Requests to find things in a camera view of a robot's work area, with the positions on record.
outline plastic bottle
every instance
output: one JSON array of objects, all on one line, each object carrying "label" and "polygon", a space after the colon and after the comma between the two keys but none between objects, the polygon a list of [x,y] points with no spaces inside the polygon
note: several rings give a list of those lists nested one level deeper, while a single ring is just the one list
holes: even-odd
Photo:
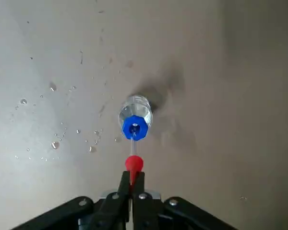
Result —
[{"label": "plastic bottle", "polygon": [[148,100],[141,95],[132,95],[126,99],[119,114],[119,124],[127,139],[143,139],[153,121]]}]

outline blue bottle cap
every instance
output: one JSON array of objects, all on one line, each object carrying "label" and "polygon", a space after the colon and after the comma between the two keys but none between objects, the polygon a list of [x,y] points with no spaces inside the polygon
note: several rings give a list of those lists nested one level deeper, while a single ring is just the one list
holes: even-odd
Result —
[{"label": "blue bottle cap", "polygon": [[143,117],[132,115],[124,120],[121,129],[127,139],[133,138],[133,140],[138,141],[146,137],[148,125]]}]

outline red rubber stopper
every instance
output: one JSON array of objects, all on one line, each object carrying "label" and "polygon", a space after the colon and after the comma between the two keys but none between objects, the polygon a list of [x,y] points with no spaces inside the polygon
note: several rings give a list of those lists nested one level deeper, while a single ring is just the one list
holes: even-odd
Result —
[{"label": "red rubber stopper", "polygon": [[127,171],[130,171],[130,184],[133,185],[136,179],[137,172],[143,168],[143,159],[139,156],[129,156],[125,162]]}]

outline metal screw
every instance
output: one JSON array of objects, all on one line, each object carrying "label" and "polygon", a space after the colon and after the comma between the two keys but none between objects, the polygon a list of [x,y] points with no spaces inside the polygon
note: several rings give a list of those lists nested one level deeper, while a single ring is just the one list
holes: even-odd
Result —
[{"label": "metal screw", "polygon": [[172,206],[176,206],[178,204],[178,201],[174,200],[174,199],[171,199],[171,200],[169,200],[169,204],[172,205]]},{"label": "metal screw", "polygon": [[140,198],[141,200],[146,199],[146,197],[147,197],[147,195],[146,195],[145,193],[139,194],[139,198]]},{"label": "metal screw", "polygon": [[84,199],[84,200],[80,201],[80,202],[79,202],[79,205],[80,205],[80,206],[86,205],[86,200]]},{"label": "metal screw", "polygon": [[112,199],[116,200],[116,199],[119,198],[119,196],[120,196],[120,195],[118,195],[118,194],[116,193],[116,194],[114,194],[114,195],[112,196]]}]

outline clear plastic tube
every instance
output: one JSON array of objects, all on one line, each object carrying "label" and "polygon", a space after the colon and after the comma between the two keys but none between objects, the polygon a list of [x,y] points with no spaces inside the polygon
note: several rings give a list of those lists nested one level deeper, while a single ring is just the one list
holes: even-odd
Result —
[{"label": "clear plastic tube", "polygon": [[137,150],[136,150],[136,141],[133,140],[133,138],[131,138],[130,142],[131,142],[130,156],[138,155]]}]

